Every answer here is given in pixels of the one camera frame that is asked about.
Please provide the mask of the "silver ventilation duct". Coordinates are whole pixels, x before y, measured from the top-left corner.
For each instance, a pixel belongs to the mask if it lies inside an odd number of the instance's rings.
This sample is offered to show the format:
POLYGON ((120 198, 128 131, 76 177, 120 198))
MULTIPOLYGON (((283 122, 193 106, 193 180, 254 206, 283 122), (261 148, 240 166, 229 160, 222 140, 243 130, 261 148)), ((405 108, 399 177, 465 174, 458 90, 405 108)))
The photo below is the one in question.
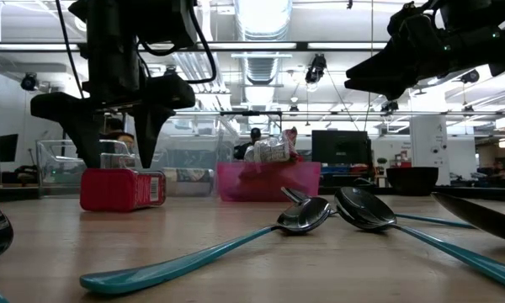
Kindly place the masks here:
MULTIPOLYGON (((233 0, 239 40, 282 41, 287 37, 292 0, 233 0)), ((249 57, 243 60, 247 80, 269 85, 277 76, 279 58, 249 57)))

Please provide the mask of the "small black monitor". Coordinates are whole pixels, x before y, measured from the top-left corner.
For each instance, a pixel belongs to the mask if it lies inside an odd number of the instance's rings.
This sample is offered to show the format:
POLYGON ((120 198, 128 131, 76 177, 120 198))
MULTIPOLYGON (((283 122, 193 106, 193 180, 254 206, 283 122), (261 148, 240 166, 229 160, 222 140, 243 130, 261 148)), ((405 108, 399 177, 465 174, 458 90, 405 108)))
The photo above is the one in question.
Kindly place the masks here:
POLYGON ((0 162, 15 161, 18 141, 18 134, 0 136, 0 162))

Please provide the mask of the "clear plastic bin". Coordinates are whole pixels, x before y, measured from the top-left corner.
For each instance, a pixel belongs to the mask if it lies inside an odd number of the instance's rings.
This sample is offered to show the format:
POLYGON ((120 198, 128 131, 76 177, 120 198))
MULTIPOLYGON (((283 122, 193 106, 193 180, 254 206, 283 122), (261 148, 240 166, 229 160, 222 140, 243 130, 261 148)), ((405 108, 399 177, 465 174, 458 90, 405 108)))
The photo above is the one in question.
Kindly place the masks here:
POLYGON ((218 162, 232 162, 239 134, 227 118, 219 115, 179 115, 162 126, 152 171, 164 167, 205 168, 214 171, 218 162))

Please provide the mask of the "red rectangular tin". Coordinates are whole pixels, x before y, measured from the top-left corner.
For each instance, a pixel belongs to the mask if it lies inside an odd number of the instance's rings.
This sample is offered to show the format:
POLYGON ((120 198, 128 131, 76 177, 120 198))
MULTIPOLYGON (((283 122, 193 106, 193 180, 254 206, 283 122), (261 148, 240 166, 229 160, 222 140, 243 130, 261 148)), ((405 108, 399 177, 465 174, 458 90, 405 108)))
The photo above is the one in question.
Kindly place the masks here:
POLYGON ((82 174, 80 206, 92 212, 132 212, 162 205, 166 176, 161 171, 88 168, 82 174))

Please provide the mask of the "person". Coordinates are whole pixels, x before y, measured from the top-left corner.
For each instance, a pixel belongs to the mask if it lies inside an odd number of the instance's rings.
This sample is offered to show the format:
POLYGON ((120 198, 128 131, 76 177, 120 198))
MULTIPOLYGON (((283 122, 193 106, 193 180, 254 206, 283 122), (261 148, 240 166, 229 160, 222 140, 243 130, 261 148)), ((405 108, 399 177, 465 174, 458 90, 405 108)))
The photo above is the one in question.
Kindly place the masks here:
POLYGON ((486 172, 488 178, 503 179, 505 178, 505 169, 502 162, 494 162, 486 172))
POLYGON ((105 122, 103 134, 100 136, 102 152, 106 153, 105 160, 112 160, 113 167, 133 168, 136 160, 131 154, 134 151, 135 137, 125 132, 124 123, 117 118, 108 118, 105 122))
POLYGON ((252 128, 250 132, 250 141, 234 147, 234 158, 236 160, 243 160, 248 147, 253 146, 260 139, 261 130, 259 128, 252 128))

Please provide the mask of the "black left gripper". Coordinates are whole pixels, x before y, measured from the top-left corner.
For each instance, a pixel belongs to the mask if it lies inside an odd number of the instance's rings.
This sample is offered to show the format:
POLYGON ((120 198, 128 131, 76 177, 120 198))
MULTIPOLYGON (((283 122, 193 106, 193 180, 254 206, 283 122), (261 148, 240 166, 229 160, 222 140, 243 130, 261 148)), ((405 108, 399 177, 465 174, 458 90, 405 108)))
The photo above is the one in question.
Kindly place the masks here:
POLYGON ((88 73, 83 87, 90 98, 45 93, 30 101, 30 113, 58 123, 88 168, 100 168, 99 123, 93 113, 133 107, 138 154, 150 168, 163 124, 176 109, 194 107, 194 90, 177 74, 149 78, 140 69, 135 29, 123 24, 88 26, 88 73))

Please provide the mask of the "white pillar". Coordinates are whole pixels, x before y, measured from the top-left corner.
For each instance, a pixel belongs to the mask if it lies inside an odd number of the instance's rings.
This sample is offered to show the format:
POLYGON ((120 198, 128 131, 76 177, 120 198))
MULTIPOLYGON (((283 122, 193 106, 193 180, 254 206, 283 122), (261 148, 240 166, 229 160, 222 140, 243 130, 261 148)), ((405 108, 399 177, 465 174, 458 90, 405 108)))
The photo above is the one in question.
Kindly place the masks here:
POLYGON ((450 185, 446 117, 419 115, 410 119, 413 167, 437 167, 437 185, 450 185))

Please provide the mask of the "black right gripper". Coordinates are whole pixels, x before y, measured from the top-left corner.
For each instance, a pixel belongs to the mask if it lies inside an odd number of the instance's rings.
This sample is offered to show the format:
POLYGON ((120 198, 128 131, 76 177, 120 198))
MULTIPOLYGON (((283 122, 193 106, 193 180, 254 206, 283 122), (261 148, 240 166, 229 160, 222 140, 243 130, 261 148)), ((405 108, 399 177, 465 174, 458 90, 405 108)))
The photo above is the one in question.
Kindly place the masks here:
POLYGON ((404 3, 387 26, 391 36, 387 47, 347 70, 345 88, 401 97, 409 82, 422 78, 443 78, 449 74, 441 31, 426 5, 404 3))

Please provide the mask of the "pink plastic bin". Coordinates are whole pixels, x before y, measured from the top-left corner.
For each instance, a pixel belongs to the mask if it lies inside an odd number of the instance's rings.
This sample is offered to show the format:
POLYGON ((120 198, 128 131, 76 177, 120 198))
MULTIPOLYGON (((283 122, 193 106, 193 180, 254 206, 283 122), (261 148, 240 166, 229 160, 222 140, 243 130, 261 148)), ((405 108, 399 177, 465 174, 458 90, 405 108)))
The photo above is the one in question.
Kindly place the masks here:
POLYGON ((306 185, 304 194, 318 194, 321 164, 319 162, 218 162, 216 168, 216 185, 219 194, 233 194, 239 176, 245 172, 279 172, 292 175, 294 179, 306 185))

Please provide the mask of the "clear plastic tray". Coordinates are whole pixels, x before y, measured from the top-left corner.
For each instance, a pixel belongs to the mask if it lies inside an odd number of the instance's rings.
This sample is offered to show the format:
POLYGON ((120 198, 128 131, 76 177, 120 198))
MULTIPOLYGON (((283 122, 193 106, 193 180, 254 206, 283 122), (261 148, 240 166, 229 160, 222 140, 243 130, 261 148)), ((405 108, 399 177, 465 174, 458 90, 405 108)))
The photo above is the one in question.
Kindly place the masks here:
MULTIPOLYGON (((40 189, 81 186, 82 174, 88 169, 85 162, 78 156, 77 148, 71 140, 49 140, 36 143, 37 166, 39 169, 40 189)), ((105 160, 106 153, 100 153, 100 168, 113 167, 112 160, 105 160)), ((132 153, 136 160, 133 169, 136 171, 151 171, 140 166, 140 160, 132 153)))

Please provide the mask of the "blue ramen noodle packet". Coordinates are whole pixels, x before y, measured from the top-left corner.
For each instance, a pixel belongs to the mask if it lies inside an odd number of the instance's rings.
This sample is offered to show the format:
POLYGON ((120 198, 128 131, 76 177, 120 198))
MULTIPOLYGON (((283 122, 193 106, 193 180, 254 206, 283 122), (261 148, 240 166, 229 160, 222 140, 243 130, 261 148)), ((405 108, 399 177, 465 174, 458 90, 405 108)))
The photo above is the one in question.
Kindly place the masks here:
POLYGON ((245 162, 297 162, 300 156, 295 149, 298 132, 295 127, 283 130, 277 137, 269 137, 249 146, 245 162))

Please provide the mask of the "large black monitor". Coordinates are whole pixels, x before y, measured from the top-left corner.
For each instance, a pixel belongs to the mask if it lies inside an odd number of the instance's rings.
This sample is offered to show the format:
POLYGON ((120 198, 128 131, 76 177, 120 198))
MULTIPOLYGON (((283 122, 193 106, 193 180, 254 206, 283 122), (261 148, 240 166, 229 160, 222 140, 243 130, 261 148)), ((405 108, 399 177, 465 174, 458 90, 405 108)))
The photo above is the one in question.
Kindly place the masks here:
POLYGON ((366 131, 314 130, 311 133, 311 159, 327 164, 372 163, 371 141, 366 131))

